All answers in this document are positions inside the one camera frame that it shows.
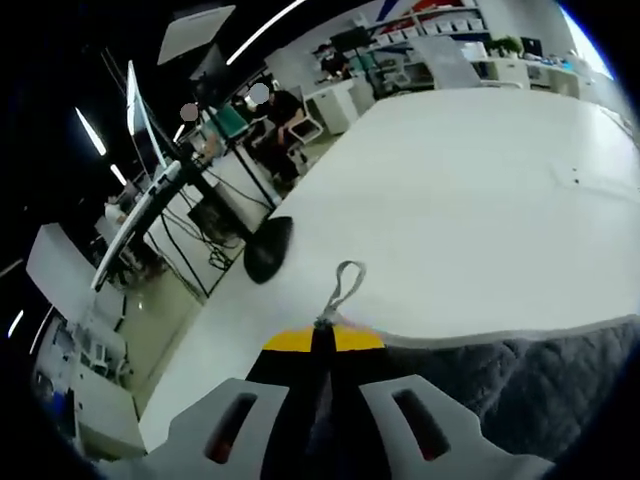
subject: window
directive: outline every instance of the window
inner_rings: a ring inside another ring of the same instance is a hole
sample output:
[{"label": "window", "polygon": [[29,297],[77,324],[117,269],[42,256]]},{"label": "window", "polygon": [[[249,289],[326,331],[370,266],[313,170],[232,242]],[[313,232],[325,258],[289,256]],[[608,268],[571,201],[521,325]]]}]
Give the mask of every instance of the window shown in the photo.
[{"label": "window", "polygon": [[560,8],[560,10],[562,11],[562,15],[564,15],[567,25],[569,26],[571,37],[576,44],[576,52],[578,56],[585,60],[594,72],[602,73],[613,80],[613,75],[611,75],[611,72],[607,68],[604,59],[600,53],[598,53],[598,50],[591,40],[589,40],[586,33],[582,31],[580,25],[578,25],[564,9]]}]

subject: yellow stripe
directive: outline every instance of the yellow stripe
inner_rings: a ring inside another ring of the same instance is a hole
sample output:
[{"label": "yellow stripe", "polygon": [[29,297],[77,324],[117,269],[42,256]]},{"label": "yellow stripe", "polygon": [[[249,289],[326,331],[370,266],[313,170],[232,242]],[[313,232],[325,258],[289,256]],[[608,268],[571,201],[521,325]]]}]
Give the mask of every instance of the yellow stripe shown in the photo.
[{"label": "yellow stripe", "polygon": [[269,340],[262,349],[276,352],[310,352],[312,337],[313,327],[282,332]]},{"label": "yellow stripe", "polygon": [[336,351],[338,352],[384,348],[384,343],[376,334],[342,325],[333,327],[333,336],[336,339]]}]

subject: seated person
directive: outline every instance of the seated person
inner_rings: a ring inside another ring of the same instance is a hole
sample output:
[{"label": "seated person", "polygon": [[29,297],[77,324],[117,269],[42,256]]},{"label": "seated person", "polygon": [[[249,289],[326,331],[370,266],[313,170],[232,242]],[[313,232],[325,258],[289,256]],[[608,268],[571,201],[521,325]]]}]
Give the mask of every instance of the seated person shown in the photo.
[{"label": "seated person", "polygon": [[321,45],[318,51],[321,58],[320,67],[323,72],[329,75],[329,79],[337,77],[342,80],[348,80],[351,78],[349,60],[342,53],[328,44]]},{"label": "seated person", "polygon": [[293,187],[293,181],[299,174],[287,151],[296,138],[289,133],[288,128],[304,118],[304,109],[302,103],[291,93],[276,91],[271,85],[268,87],[269,99],[255,108],[248,108],[255,112],[256,117],[266,116],[276,128],[268,132],[257,145],[253,145],[253,140],[265,133],[264,126],[262,129],[257,128],[245,142],[245,147],[272,175],[279,174],[286,187]]}]

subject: black stand base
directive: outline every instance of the black stand base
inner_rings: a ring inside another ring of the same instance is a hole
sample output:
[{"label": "black stand base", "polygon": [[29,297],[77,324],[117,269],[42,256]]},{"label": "black stand base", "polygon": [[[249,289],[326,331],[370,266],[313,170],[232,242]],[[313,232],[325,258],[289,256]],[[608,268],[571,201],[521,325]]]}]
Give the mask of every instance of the black stand base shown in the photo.
[{"label": "black stand base", "polygon": [[292,230],[291,217],[272,218],[247,240],[244,268],[251,280],[262,284],[278,272],[284,262]]}]

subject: box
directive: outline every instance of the box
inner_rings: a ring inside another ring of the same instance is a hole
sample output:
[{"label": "box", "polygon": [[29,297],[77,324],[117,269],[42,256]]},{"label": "box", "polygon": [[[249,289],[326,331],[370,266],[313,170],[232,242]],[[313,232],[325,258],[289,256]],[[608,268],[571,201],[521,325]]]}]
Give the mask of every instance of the box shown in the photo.
[{"label": "box", "polygon": [[416,27],[408,27],[402,30],[404,32],[404,36],[407,38],[416,38],[420,36],[418,33],[418,29]]},{"label": "box", "polygon": [[466,18],[461,18],[459,20],[453,21],[453,26],[456,28],[456,32],[468,32],[469,31],[469,22],[467,22]]},{"label": "box", "polygon": [[481,18],[470,18],[469,26],[471,27],[471,30],[485,30],[484,23]]},{"label": "box", "polygon": [[438,26],[432,21],[423,22],[422,28],[427,35],[438,35],[440,32],[438,31]]},{"label": "box", "polygon": [[386,33],[378,35],[377,37],[374,37],[374,39],[380,47],[386,47],[387,45],[391,44],[391,39]]},{"label": "box", "polygon": [[402,30],[389,33],[389,37],[391,37],[391,41],[393,43],[402,43],[405,40]]},{"label": "box", "polygon": [[453,33],[453,24],[449,20],[438,22],[438,30],[440,33]]}]

